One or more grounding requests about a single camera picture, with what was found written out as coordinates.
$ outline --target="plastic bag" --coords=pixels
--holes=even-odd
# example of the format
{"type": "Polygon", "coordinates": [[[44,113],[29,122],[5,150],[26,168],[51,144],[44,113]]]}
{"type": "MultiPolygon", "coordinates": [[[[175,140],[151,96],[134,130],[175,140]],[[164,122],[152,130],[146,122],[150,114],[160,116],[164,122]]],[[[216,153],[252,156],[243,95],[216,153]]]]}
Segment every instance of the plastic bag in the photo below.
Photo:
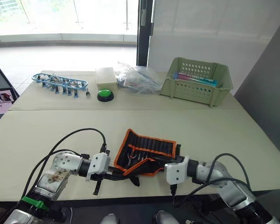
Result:
{"type": "Polygon", "coordinates": [[[153,69],[143,66],[132,67],[121,62],[118,64],[115,76],[120,87],[136,94],[160,93],[163,83],[153,69]]]}

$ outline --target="tool roll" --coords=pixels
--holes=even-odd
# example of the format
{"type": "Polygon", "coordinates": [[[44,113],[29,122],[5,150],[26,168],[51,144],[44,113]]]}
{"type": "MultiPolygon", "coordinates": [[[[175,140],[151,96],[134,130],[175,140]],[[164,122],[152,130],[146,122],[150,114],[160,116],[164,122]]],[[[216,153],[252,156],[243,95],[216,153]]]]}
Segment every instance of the tool roll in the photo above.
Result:
{"type": "Polygon", "coordinates": [[[175,141],[137,135],[128,129],[114,161],[123,176],[155,175],[164,165],[179,156],[175,141]]]}

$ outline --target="black cable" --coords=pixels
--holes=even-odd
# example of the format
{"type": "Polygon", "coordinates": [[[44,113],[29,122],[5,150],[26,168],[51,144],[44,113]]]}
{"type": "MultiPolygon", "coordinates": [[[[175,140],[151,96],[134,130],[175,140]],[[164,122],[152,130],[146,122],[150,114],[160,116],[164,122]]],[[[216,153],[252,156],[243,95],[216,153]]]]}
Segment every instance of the black cable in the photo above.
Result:
{"type": "MultiPolygon", "coordinates": [[[[56,154],[56,153],[59,153],[59,152],[63,152],[63,151],[71,151],[71,152],[75,153],[76,155],[80,156],[80,154],[76,153],[75,151],[69,150],[69,149],[60,149],[60,150],[57,150],[57,151],[53,152],[52,155],[53,155],[53,154],[56,154]]],[[[40,160],[40,161],[37,163],[37,165],[33,168],[32,172],[31,172],[31,174],[30,174],[30,176],[29,176],[29,178],[28,178],[28,180],[27,180],[27,183],[26,183],[26,186],[25,186],[25,189],[24,189],[24,192],[23,192],[23,194],[22,194],[21,199],[26,195],[28,186],[29,186],[29,184],[30,184],[30,181],[31,181],[31,178],[32,178],[34,172],[35,172],[36,169],[39,167],[39,165],[41,165],[41,163],[46,159],[46,157],[44,157],[42,160],[40,160]]],[[[5,215],[1,218],[0,224],[3,223],[3,222],[5,221],[5,219],[12,213],[12,211],[15,210],[15,209],[17,209],[17,208],[19,207],[19,205],[20,205],[20,204],[19,204],[19,202],[18,202],[14,207],[12,207],[10,210],[8,210],[8,212],[5,213],[5,215]]]]}
{"type": "Polygon", "coordinates": [[[245,170],[245,168],[244,168],[242,162],[241,162],[236,156],[234,156],[234,155],[232,155],[232,154],[230,154],[230,153],[222,153],[222,154],[220,154],[220,155],[218,155],[218,156],[215,157],[215,159],[213,160],[213,162],[212,162],[212,164],[211,164],[210,172],[209,172],[209,175],[207,176],[206,182],[209,182],[209,180],[210,180],[210,176],[211,176],[211,174],[212,174],[212,172],[213,172],[213,169],[214,169],[214,167],[215,167],[216,161],[217,161],[220,157],[225,156],[225,155],[232,157],[233,159],[235,159],[235,160],[238,162],[238,164],[241,166],[241,168],[242,168],[242,170],[243,170],[243,172],[244,172],[244,175],[245,175],[245,178],[246,178],[246,182],[247,182],[247,188],[248,188],[250,191],[252,191],[252,190],[251,190],[251,186],[250,186],[250,182],[249,182],[249,178],[248,178],[248,174],[247,174],[247,172],[246,172],[246,170],[245,170]]]}
{"type": "MultiPolygon", "coordinates": [[[[63,151],[71,151],[71,152],[75,153],[76,155],[81,156],[80,154],[76,153],[75,151],[72,151],[72,150],[69,150],[69,149],[60,149],[60,150],[57,150],[57,151],[53,152],[51,155],[56,154],[56,153],[59,153],[59,152],[63,152],[63,151]]],[[[34,175],[34,172],[35,172],[36,169],[41,165],[41,163],[45,161],[45,159],[46,159],[47,157],[48,157],[48,155],[47,155],[46,157],[44,157],[42,160],[40,160],[40,161],[37,163],[37,165],[33,168],[32,172],[31,172],[31,174],[30,174],[30,176],[29,176],[29,178],[28,178],[28,180],[27,180],[27,183],[26,183],[26,186],[25,186],[25,189],[24,189],[24,191],[23,191],[23,194],[22,194],[22,197],[21,197],[21,198],[23,198],[23,197],[26,195],[27,189],[28,189],[29,184],[30,184],[30,182],[31,182],[31,179],[32,179],[32,177],[33,177],[33,175],[34,175]]]]}
{"type": "Polygon", "coordinates": [[[100,133],[101,136],[102,136],[102,138],[103,138],[103,145],[106,145],[106,138],[105,138],[104,134],[101,133],[98,129],[95,129],[95,128],[82,128],[82,129],[78,129],[78,130],[75,130],[74,132],[71,132],[71,133],[69,133],[68,135],[64,136],[61,140],[59,140],[59,142],[57,142],[57,143],[54,145],[54,147],[53,147],[53,148],[51,149],[51,151],[49,152],[48,156],[46,157],[45,161],[43,162],[43,165],[42,165],[42,167],[41,167],[41,169],[40,169],[40,171],[39,171],[39,173],[38,173],[38,175],[37,175],[36,180],[34,181],[34,184],[32,185],[32,188],[29,190],[29,193],[32,191],[33,186],[35,186],[35,185],[38,183],[38,181],[39,181],[39,179],[40,179],[40,177],[41,177],[41,175],[42,175],[42,172],[43,172],[43,170],[44,170],[44,168],[45,168],[45,166],[46,166],[46,164],[47,164],[47,162],[48,162],[49,157],[52,155],[52,153],[53,153],[54,150],[57,148],[57,146],[59,146],[60,143],[62,143],[65,139],[67,139],[67,138],[70,137],[71,135],[73,135],[73,134],[75,134],[75,133],[77,133],[77,132],[87,131],[87,130],[96,131],[96,132],[100,133]]]}
{"type": "Polygon", "coordinates": [[[196,192],[200,191],[201,189],[211,185],[211,184],[214,184],[214,183],[217,183],[217,182],[221,182],[221,181],[234,181],[234,182],[237,182],[237,183],[241,183],[243,184],[244,186],[248,187],[247,184],[241,180],[238,180],[238,179],[235,179],[235,178],[228,178],[228,177],[224,177],[224,178],[219,178],[219,179],[216,179],[216,180],[213,180],[213,181],[209,181],[207,183],[204,183],[203,185],[199,186],[198,188],[196,188],[195,190],[193,190],[191,193],[189,193],[188,195],[186,195],[184,197],[184,199],[182,200],[182,202],[180,204],[175,204],[174,207],[178,208],[180,207],[182,204],[184,204],[188,198],[190,198],[192,195],[194,195],[196,192]]]}
{"type": "MultiPolygon", "coordinates": [[[[34,188],[34,186],[38,183],[39,179],[40,179],[40,176],[42,175],[42,172],[48,162],[48,159],[51,155],[53,155],[54,153],[54,150],[60,145],[60,143],[62,143],[65,139],[67,139],[68,137],[70,137],[71,135],[77,133],[77,132],[81,132],[81,131],[87,131],[87,130],[91,130],[91,131],[96,131],[98,133],[100,133],[100,135],[102,136],[103,138],[103,145],[102,145],[102,148],[106,146],[106,138],[104,136],[104,134],[102,132],[100,132],[98,129],[95,129],[95,128],[82,128],[82,129],[78,129],[78,130],[75,130],[71,133],[69,133],[68,135],[64,136],[61,140],[59,140],[55,145],[54,147],[51,149],[51,151],[48,153],[48,155],[46,157],[44,157],[40,162],[38,162],[38,164],[34,167],[34,169],[32,170],[29,178],[28,178],[28,181],[26,183],[26,186],[25,186],[25,189],[23,191],[23,194],[22,194],[22,197],[21,199],[26,195],[26,192],[27,192],[27,189],[29,187],[29,184],[30,184],[30,181],[32,179],[32,176],[34,174],[34,172],[36,171],[36,169],[41,165],[41,163],[43,162],[43,165],[37,175],[37,178],[36,180],[34,181],[34,184],[32,185],[31,189],[29,190],[29,193],[32,191],[32,189],[34,188]]],[[[61,149],[61,150],[57,150],[55,153],[57,152],[61,152],[61,151],[67,151],[67,150],[64,150],[64,149],[61,149]]],[[[19,202],[14,206],[12,207],[5,215],[4,217],[0,220],[0,224],[2,224],[5,219],[12,213],[13,210],[17,209],[19,207],[19,202]]]]}

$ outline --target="floor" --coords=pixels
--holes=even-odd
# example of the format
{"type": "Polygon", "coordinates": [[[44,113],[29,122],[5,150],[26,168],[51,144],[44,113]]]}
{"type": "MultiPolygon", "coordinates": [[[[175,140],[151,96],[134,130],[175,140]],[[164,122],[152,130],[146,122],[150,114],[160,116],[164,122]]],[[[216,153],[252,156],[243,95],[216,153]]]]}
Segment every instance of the floor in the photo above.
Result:
{"type": "Polygon", "coordinates": [[[94,71],[117,61],[136,65],[136,46],[0,47],[0,68],[22,94],[42,70],[94,71]]]}

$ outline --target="black door frame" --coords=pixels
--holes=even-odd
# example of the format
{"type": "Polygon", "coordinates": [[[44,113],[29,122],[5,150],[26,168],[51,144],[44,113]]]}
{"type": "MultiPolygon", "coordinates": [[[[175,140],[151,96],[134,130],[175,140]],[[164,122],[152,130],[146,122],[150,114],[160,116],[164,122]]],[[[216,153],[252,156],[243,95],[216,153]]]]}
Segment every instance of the black door frame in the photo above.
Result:
{"type": "Polygon", "coordinates": [[[137,32],[137,66],[147,66],[149,40],[152,35],[151,22],[154,0],[139,0],[137,32]]]}

